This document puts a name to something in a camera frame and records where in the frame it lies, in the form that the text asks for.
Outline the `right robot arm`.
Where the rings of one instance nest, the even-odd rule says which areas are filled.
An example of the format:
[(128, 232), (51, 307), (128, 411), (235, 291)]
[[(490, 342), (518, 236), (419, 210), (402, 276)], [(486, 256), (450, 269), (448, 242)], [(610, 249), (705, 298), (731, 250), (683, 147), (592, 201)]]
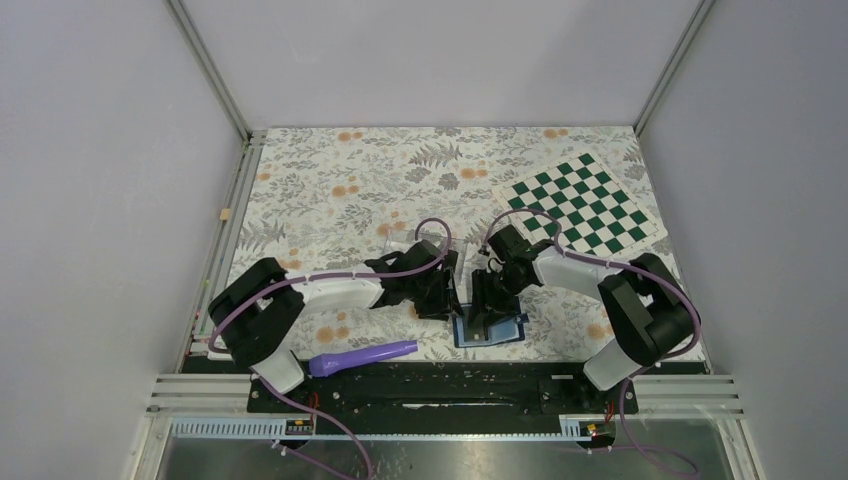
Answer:
[(629, 263), (562, 251), (552, 240), (528, 241), (508, 225), (487, 241), (501, 267), (471, 275), (471, 299), (465, 321), (472, 334), (519, 314), (519, 295), (531, 286), (558, 287), (599, 301), (614, 337), (583, 365), (573, 386), (575, 402), (597, 412), (613, 398), (625, 378), (669, 356), (693, 339), (700, 322), (692, 302), (665, 264), (645, 253)]

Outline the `clear plastic card box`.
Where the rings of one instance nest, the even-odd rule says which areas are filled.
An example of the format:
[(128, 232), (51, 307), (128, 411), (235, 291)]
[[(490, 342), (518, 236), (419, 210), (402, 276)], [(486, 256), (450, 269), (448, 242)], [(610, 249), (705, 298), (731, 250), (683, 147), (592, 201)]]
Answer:
[(435, 280), (437, 273), (450, 273), (449, 287), (463, 297), (471, 273), (472, 247), (464, 238), (448, 238), (444, 230), (438, 230), (438, 225), (428, 225), (418, 231), (410, 228), (390, 233), (383, 244), (382, 254), (397, 253), (398, 256), (390, 258), (388, 263), (400, 261), (397, 270), (401, 272), (429, 265), (427, 270), (403, 277), (403, 280)]

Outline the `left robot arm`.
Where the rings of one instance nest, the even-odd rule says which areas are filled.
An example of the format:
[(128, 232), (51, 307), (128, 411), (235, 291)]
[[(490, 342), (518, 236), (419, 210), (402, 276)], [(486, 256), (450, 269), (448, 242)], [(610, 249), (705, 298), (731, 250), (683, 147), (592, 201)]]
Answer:
[(449, 253), (427, 240), (405, 251), (368, 260), (350, 271), (316, 271), (291, 276), (278, 260), (255, 262), (208, 306), (215, 328), (208, 351), (228, 355), (272, 388), (288, 411), (309, 401), (307, 373), (283, 340), (302, 316), (346, 308), (382, 308), (404, 300), (436, 297), (445, 306)]

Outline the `purple plastic handle tool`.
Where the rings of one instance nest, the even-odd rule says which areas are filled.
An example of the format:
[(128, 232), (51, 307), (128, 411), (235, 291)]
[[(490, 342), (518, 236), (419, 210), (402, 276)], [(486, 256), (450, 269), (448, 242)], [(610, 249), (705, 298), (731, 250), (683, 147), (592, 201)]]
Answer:
[(309, 360), (308, 369), (312, 377), (326, 378), (343, 370), (402, 357), (417, 351), (418, 343), (415, 340), (398, 341), (342, 353), (321, 354)]

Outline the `navy blue card holder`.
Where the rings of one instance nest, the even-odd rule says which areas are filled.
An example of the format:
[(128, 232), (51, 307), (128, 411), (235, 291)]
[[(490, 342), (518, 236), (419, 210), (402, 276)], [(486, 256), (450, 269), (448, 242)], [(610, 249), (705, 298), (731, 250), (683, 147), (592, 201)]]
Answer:
[(504, 317), (483, 330), (469, 325), (470, 304), (462, 304), (462, 313), (452, 316), (453, 341), (456, 348), (482, 348), (521, 342), (525, 340), (525, 325), (529, 318), (525, 312)]

